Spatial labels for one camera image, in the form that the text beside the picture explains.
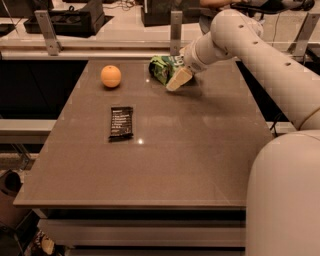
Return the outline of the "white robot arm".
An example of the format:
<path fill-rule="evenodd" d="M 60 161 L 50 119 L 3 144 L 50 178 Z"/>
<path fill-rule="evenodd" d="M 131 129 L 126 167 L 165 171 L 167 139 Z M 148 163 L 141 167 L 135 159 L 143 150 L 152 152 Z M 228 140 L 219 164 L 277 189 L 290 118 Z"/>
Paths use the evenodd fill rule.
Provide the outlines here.
<path fill-rule="evenodd" d="M 193 74 L 231 57 L 246 67 L 249 89 L 267 120 L 294 130 L 269 142 L 251 171 L 246 256 L 320 256 L 320 76 L 262 40 L 262 25 L 234 9 L 186 46 L 174 91 Z"/>

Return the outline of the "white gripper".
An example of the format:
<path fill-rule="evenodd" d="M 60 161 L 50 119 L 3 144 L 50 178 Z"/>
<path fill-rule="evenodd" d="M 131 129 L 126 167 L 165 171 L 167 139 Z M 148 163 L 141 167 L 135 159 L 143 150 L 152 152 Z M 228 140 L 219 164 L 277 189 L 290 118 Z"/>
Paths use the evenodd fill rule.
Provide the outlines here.
<path fill-rule="evenodd" d="M 179 50 L 179 54 L 183 55 L 184 65 L 187 68 L 181 67 L 175 71 L 166 85 L 168 91 L 175 91 L 186 84 L 192 79 L 192 73 L 199 73 L 207 69 L 207 66 L 198 57 L 195 46 L 195 43 L 190 43 Z"/>

